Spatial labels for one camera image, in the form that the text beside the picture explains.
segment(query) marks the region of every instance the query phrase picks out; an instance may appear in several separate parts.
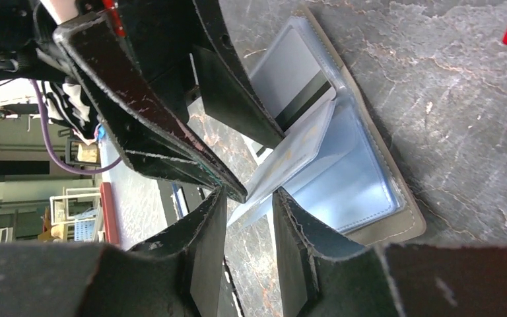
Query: purple cable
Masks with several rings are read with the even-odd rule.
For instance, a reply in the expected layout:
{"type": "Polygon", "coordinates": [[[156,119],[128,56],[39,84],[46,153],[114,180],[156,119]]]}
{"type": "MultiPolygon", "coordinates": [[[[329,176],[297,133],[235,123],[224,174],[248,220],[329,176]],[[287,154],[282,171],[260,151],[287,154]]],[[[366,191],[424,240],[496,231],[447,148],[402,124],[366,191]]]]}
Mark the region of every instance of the purple cable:
{"type": "Polygon", "coordinates": [[[121,157],[118,157],[118,159],[115,160],[110,165],[103,168],[99,168],[97,170],[81,170],[80,168],[74,168],[62,162],[57,157],[57,155],[55,155],[55,151],[53,151],[53,146],[51,145],[50,131],[48,130],[48,121],[49,121],[48,109],[44,104],[44,97],[42,97],[42,93],[40,92],[40,87],[38,87],[38,83],[34,79],[30,79],[30,82],[32,83],[32,86],[36,91],[36,98],[38,99],[38,109],[40,111],[40,121],[41,121],[40,123],[42,125],[42,134],[44,135],[44,143],[46,144],[46,150],[48,150],[48,154],[50,155],[52,161],[54,161],[59,167],[68,172],[71,172],[73,174],[89,175],[89,176],[107,172],[112,168],[116,167],[116,165],[118,165],[119,162],[121,162],[121,157]]]}

